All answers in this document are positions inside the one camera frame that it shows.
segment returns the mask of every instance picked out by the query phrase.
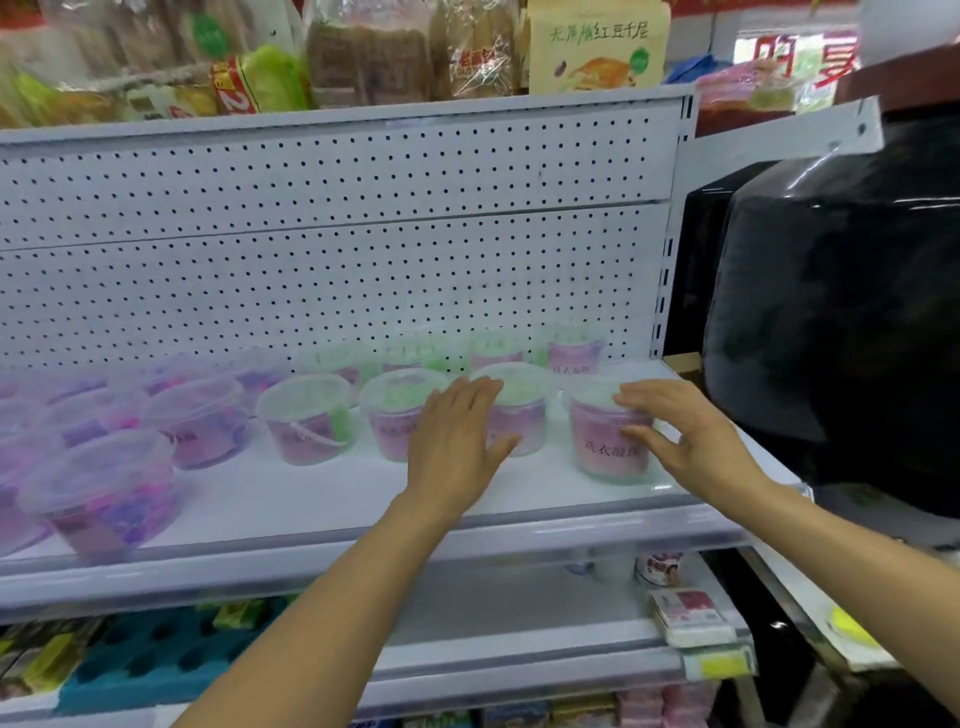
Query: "forearm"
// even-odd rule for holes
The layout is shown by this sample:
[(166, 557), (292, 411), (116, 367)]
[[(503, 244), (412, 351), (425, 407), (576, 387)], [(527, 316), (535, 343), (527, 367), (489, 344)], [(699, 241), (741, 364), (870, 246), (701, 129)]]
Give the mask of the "forearm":
[(405, 496), (253, 643), (177, 728), (344, 728), (450, 526)]
[(772, 486), (718, 507), (806, 574), (960, 716), (960, 571)]

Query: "person's left hand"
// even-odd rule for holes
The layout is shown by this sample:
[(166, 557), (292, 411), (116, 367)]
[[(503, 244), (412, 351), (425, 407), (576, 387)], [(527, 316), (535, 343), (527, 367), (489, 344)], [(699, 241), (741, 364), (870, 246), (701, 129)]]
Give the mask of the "person's left hand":
[(434, 390), (410, 438), (404, 495), (452, 525), (487, 490), (493, 474), (520, 442), (501, 438), (487, 448), (487, 416), (503, 382), (461, 376)]

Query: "teal foam tray with holes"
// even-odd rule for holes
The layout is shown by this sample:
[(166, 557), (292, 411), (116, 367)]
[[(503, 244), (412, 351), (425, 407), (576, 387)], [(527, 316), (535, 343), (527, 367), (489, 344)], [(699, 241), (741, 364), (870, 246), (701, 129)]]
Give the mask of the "teal foam tray with holes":
[(125, 615), (93, 645), (60, 689), (60, 716), (186, 703), (227, 671), (287, 605), (267, 599), (252, 630), (218, 630), (217, 610), (194, 607)]

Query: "hand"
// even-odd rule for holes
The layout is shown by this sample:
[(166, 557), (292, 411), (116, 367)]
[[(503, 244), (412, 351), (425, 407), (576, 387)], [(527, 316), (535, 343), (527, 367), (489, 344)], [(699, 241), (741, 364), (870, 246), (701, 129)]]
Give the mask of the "hand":
[(733, 423), (690, 382), (648, 379), (621, 384), (613, 401), (680, 431), (680, 443), (674, 444), (652, 427), (623, 428), (623, 434), (646, 445), (678, 483), (721, 510), (729, 497), (744, 497), (757, 484), (773, 482), (747, 451)]
[(501, 438), (487, 448), (487, 416), (503, 382), (461, 376), (434, 390), (410, 438), (404, 495), (455, 523), (487, 490), (493, 474), (520, 442)]

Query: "white perforated panel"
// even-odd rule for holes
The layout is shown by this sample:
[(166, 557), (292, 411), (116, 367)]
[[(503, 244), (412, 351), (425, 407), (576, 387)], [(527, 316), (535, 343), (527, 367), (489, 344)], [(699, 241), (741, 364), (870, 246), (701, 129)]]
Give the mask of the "white perforated panel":
[(0, 146), (0, 250), (665, 200), (684, 98)]
[(669, 205), (0, 255), (3, 365), (590, 320), (645, 357)]

